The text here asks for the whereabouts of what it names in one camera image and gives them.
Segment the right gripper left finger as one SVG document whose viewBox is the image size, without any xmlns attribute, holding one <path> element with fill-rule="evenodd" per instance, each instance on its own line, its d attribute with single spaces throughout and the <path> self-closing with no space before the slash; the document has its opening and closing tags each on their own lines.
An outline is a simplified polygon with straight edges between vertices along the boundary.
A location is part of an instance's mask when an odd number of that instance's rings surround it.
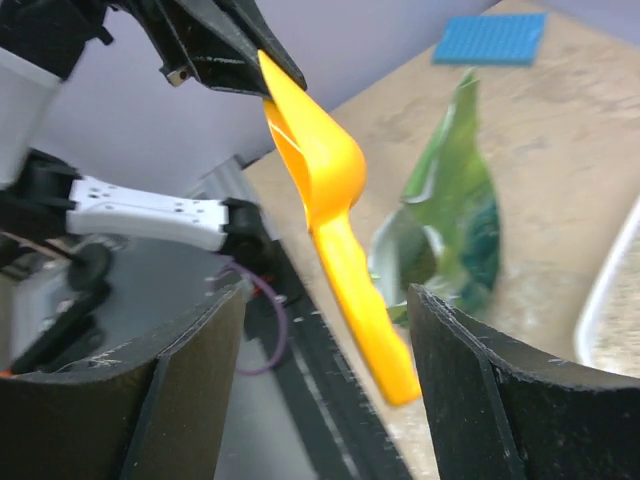
<svg viewBox="0 0 640 480">
<path fill-rule="evenodd" d="M 244 321 L 228 287 L 54 373 L 1 381 L 5 479 L 210 479 Z"/>
</svg>

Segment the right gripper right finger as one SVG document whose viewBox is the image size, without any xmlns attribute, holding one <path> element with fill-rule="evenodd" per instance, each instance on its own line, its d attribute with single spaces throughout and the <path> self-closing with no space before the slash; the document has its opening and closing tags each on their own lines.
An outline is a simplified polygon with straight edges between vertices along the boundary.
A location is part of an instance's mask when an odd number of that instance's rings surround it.
<svg viewBox="0 0 640 480">
<path fill-rule="evenodd" d="M 420 285 L 407 311 L 441 478 L 638 478 L 638 379 L 540 351 Z"/>
</svg>

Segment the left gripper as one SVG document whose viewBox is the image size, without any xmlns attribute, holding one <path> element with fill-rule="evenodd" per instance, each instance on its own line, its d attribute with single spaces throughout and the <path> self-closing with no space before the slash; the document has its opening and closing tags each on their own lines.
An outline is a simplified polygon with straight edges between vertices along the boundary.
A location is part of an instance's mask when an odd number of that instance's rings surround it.
<svg viewBox="0 0 640 480">
<path fill-rule="evenodd" d="M 307 82 L 254 0 L 104 1 L 132 16 L 161 58 L 174 87 L 193 78 L 217 91 L 268 98 L 258 50 L 303 90 Z"/>
</svg>

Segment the yellow plastic scoop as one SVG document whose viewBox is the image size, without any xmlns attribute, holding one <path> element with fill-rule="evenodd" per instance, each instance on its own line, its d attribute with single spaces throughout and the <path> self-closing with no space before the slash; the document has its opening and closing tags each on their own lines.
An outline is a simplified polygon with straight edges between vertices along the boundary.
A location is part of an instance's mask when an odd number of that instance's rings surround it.
<svg viewBox="0 0 640 480">
<path fill-rule="evenodd" d="M 393 406 L 408 404 L 421 394 L 413 362 L 349 223 L 366 182 L 364 154 L 267 53 L 258 58 L 269 91 L 264 112 L 270 134 L 299 192 L 333 295 L 384 399 Z"/>
</svg>

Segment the green litter bag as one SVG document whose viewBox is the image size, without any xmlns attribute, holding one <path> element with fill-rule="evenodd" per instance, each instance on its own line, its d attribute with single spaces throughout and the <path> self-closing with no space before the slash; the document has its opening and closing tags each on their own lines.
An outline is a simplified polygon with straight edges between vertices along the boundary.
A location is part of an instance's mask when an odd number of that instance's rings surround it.
<svg viewBox="0 0 640 480">
<path fill-rule="evenodd" d="M 497 195 L 477 137 L 479 79 L 465 72 L 400 196 L 373 236 L 368 269 L 391 321 L 405 328 L 410 285 L 476 317 L 500 266 Z"/>
</svg>

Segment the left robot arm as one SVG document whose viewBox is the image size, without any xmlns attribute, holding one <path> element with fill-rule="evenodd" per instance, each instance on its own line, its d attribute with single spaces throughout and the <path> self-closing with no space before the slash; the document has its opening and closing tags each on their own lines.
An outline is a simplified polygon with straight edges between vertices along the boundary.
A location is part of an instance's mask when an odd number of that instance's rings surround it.
<svg viewBox="0 0 640 480">
<path fill-rule="evenodd" d="M 305 78 L 253 1 L 5 1 L 1 5 L 1 231 L 53 249 L 59 237 L 115 234 L 216 252 L 254 272 L 272 262 L 258 206 L 189 200 L 107 183 L 32 147 L 86 45 L 113 40 L 105 19 L 123 11 L 145 32 L 178 86 L 268 98 L 259 58 Z"/>
</svg>

